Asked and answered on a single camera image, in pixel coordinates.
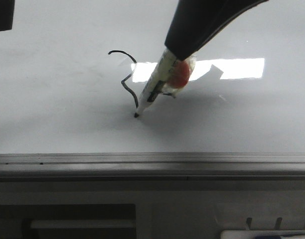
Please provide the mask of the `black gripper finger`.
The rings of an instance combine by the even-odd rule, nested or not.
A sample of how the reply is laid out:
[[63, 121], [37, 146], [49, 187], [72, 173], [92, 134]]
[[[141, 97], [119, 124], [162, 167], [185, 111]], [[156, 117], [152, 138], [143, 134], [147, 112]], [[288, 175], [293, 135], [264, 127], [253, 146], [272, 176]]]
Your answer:
[[170, 24], [165, 47], [177, 59], [197, 52], [231, 21], [263, 0], [180, 0]]

